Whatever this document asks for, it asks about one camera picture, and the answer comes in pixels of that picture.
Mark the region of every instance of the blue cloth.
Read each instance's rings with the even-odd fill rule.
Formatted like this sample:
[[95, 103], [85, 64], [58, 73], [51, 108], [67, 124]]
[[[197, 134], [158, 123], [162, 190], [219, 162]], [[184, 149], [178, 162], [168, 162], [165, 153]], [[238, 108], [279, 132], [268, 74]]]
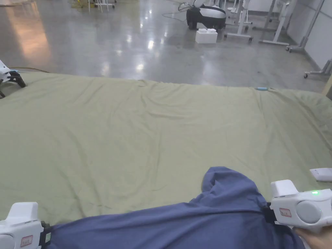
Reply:
[[204, 176], [202, 193], [189, 203], [56, 225], [47, 249], [304, 249], [287, 226], [265, 221], [264, 205], [253, 181], [213, 167]]

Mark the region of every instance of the cable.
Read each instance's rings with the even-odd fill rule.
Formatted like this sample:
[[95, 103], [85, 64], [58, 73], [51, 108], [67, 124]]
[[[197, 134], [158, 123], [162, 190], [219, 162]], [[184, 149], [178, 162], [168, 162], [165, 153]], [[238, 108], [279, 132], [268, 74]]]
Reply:
[[178, 18], [175, 18], [175, 17], [171, 17], [171, 16], [165, 16], [165, 15], [173, 15], [173, 14], [180, 14], [181, 12], [175, 12], [175, 13], [164, 13], [162, 14], [163, 17], [166, 17], [166, 18], [171, 18], [171, 19], [175, 19], [175, 20], [178, 20], [180, 22], [185, 22], [187, 20], [187, 18], [185, 20], [181, 20], [181, 19], [178, 19]]
[[36, 71], [41, 71], [43, 73], [50, 73], [50, 72], [47, 72], [47, 71], [44, 71], [44, 70], [41, 70], [41, 69], [38, 69], [38, 68], [33, 68], [33, 67], [9, 67], [9, 68], [14, 68], [14, 69], [31, 69], [31, 70], [36, 70]]
[[[175, 3], [179, 3], [178, 1], [176, 0], [164, 0], [164, 1], [169, 1], [169, 2], [175, 2]], [[171, 13], [164, 13], [162, 14], [163, 17], [166, 17], [166, 18], [171, 18], [171, 19], [175, 19], [175, 20], [178, 20], [178, 21], [181, 21], [181, 22], [185, 22], [187, 20], [187, 18], [185, 20], [181, 20], [181, 19], [178, 19], [178, 18], [175, 18], [175, 17], [170, 17], [170, 16], [166, 16], [166, 15], [174, 15], [174, 14], [180, 14], [182, 12], [185, 12], [187, 9], [190, 9], [190, 8], [193, 8], [194, 5], [191, 5], [189, 3], [179, 3], [179, 6], [178, 6], [178, 12], [171, 12]]]

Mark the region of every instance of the wrinkled fabric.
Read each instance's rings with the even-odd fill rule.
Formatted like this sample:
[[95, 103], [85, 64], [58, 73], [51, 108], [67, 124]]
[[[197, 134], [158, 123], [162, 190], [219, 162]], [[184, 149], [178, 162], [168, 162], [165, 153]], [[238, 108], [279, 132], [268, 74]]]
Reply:
[[263, 206], [253, 181], [214, 167], [204, 176], [202, 193], [189, 203], [56, 225], [48, 249], [304, 249], [287, 226], [265, 221]]
[[268, 201], [273, 181], [332, 188], [310, 173], [332, 165], [332, 101], [321, 94], [22, 77], [27, 87], [0, 100], [0, 219], [15, 202], [37, 202], [51, 225], [189, 202], [218, 165]]

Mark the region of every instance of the human hand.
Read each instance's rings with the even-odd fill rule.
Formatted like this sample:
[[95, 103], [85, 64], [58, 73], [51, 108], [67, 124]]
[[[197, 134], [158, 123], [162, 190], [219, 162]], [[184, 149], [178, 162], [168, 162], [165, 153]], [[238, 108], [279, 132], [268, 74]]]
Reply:
[[293, 228], [297, 235], [301, 236], [311, 249], [332, 249], [332, 226], [325, 226], [316, 234], [307, 229]]

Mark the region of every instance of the sticker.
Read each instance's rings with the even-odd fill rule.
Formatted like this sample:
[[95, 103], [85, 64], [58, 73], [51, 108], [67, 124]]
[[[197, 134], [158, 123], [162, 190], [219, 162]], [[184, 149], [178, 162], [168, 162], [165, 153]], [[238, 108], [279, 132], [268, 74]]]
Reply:
[[23, 237], [22, 240], [21, 240], [21, 247], [31, 245], [32, 244], [32, 238], [33, 238], [32, 235], [27, 236], [27, 237]]
[[291, 212], [289, 209], [280, 208], [279, 210], [282, 216], [291, 217]]
[[46, 234], [45, 243], [51, 240], [51, 233]]

